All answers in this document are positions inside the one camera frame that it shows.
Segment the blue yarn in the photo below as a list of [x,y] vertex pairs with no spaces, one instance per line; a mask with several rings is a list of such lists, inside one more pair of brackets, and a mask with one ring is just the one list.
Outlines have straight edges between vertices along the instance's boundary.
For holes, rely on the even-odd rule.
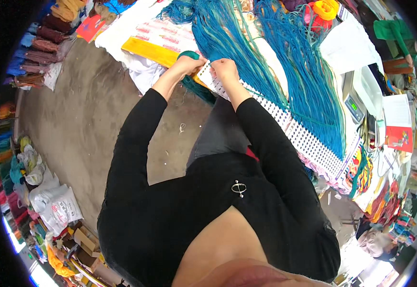
[[32,45],[32,40],[34,39],[34,37],[36,36],[26,32],[25,34],[23,34],[23,37],[20,40],[20,44],[25,47],[30,47]]
[[131,8],[136,2],[131,5],[123,5],[118,3],[118,0],[110,0],[106,3],[103,3],[111,13],[122,14],[125,10]]
[[33,35],[36,35],[36,29],[38,29],[38,27],[39,27],[39,24],[36,22],[33,22],[28,27],[28,32],[32,33]]
[[234,14],[241,10],[238,0],[174,0],[158,18],[169,17],[174,23],[192,22],[192,32],[200,52],[209,60],[234,60],[239,76],[264,97],[285,108],[287,101],[279,84],[269,71],[256,44],[248,40]]
[[293,118],[342,160],[344,113],[333,86],[332,71],[318,48],[325,33],[317,34],[311,31],[312,25],[305,24],[306,7],[309,5],[286,14],[277,0],[260,0],[254,13],[260,23],[257,26],[285,71]]
[[23,58],[12,58],[6,73],[13,76],[21,76],[26,74],[27,72],[25,70],[20,69],[20,65],[23,64],[23,61],[25,61]]
[[25,59],[25,53],[28,51],[28,48],[20,46],[12,55],[13,58],[22,58]]

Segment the chin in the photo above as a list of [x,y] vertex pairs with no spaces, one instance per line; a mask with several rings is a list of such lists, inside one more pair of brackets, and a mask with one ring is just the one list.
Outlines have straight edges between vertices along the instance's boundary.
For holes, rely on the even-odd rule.
[[237,259],[216,267],[191,287],[329,287],[331,285],[302,275],[279,270],[254,260]]

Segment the paper document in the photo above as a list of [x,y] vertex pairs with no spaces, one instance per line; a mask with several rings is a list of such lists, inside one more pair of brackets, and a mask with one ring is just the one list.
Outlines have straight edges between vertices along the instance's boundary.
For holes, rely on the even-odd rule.
[[383,97],[383,109],[386,124],[385,144],[396,150],[412,152],[414,136],[407,95]]

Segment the silver brooch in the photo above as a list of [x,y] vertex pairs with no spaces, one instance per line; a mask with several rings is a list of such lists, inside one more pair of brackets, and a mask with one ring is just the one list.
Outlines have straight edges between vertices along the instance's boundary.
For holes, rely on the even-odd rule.
[[239,193],[239,196],[241,198],[243,198],[242,192],[245,192],[247,190],[247,186],[245,184],[243,184],[243,183],[239,183],[239,181],[236,180],[236,183],[232,185],[231,190],[233,192]]

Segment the woman's left hand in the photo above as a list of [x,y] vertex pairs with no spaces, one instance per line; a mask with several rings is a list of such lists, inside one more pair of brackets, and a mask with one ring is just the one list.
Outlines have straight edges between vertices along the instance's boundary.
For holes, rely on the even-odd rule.
[[178,81],[181,81],[186,75],[197,72],[206,62],[207,59],[202,56],[199,57],[199,60],[194,60],[183,55],[168,69],[167,73],[171,73],[178,78]]

